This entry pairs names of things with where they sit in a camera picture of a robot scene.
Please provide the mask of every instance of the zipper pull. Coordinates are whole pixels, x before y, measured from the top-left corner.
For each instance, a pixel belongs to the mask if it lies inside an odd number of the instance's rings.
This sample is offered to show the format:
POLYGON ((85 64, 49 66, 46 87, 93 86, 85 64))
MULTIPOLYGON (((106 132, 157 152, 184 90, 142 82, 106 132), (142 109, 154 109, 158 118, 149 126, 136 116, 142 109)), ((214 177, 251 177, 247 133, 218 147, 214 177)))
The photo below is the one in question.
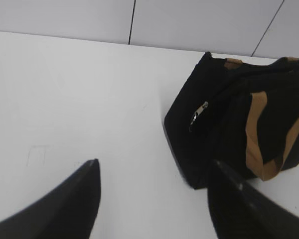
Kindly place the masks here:
POLYGON ((193 114, 193 116, 191 117, 191 120, 190 120, 190 124, 189 124, 189 132, 191 132, 191 126, 194 124, 194 122, 196 121, 196 119, 199 117, 199 115, 201 113, 203 113, 204 109, 206 109, 208 107, 208 102, 205 101, 196 111, 195 113, 193 114))

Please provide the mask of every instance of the zipper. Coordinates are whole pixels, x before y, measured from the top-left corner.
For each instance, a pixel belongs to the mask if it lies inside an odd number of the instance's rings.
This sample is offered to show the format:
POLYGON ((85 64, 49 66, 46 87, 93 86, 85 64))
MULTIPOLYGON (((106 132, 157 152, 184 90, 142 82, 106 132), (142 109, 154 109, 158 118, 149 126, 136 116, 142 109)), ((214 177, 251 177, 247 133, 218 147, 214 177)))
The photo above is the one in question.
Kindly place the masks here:
POLYGON ((201 113, 203 113, 203 111, 208 107, 208 102, 205 101, 193 114, 193 116, 191 117, 191 120, 190 120, 190 124, 189 124, 189 127, 188 127, 188 130, 189 132, 191 132, 191 126, 194 124, 194 122, 197 120, 197 118, 199 117, 199 115, 201 113))

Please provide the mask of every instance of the black bag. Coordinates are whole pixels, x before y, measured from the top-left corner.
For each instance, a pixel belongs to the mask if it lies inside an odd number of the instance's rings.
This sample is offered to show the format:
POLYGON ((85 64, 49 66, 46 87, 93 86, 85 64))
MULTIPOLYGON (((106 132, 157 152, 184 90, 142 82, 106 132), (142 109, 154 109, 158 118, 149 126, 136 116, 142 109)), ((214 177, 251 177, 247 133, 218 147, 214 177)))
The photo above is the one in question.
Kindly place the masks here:
POLYGON ((299 59, 268 66, 206 52, 164 120, 175 159, 195 189, 212 160, 243 178, 271 179, 299 164, 299 59))

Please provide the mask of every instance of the tan trim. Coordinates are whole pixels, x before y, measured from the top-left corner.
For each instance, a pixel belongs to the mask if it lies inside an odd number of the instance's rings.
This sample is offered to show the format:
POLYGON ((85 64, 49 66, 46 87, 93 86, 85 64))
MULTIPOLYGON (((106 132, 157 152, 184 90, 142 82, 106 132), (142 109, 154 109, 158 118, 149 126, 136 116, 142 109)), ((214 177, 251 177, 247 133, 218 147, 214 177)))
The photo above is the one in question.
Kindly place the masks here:
POLYGON ((283 154, 272 159, 270 162, 263 164, 263 158, 258 144, 257 122, 267 104, 267 95, 266 92, 259 92, 253 93, 252 97, 252 103, 246 123, 246 166, 262 180, 269 180, 281 171, 293 144, 299 135, 299 118, 287 133, 283 154))
POLYGON ((226 67, 228 70, 231 70, 240 67, 242 64, 243 64, 242 60, 238 60, 234 58, 226 58, 224 67, 226 67))
POLYGON ((263 179, 263 157, 258 145, 257 123, 267 105, 266 92, 252 93, 252 102, 246 123, 246 165, 254 174, 263 179))
POLYGON ((287 60, 290 62, 290 61, 298 61, 299 58, 296 58, 296 57, 287 57, 287 60))

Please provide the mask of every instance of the white wall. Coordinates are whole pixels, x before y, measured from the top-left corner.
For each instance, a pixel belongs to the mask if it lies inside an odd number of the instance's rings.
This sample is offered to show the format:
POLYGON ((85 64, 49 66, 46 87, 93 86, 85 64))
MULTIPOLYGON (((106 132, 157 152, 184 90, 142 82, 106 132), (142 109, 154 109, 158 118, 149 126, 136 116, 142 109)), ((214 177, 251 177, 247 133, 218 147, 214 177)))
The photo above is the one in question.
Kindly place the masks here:
MULTIPOLYGON (((128 44, 133 6, 134 0, 0 0, 0 31, 128 44)), ((135 6, 134 45, 299 56, 299 0, 136 0, 135 6)))
POLYGON ((282 0, 137 0, 131 44, 251 55, 282 0))
POLYGON ((285 0, 255 56, 299 56, 299 0, 285 0))
POLYGON ((0 31, 128 43, 134 0, 0 0, 0 31))

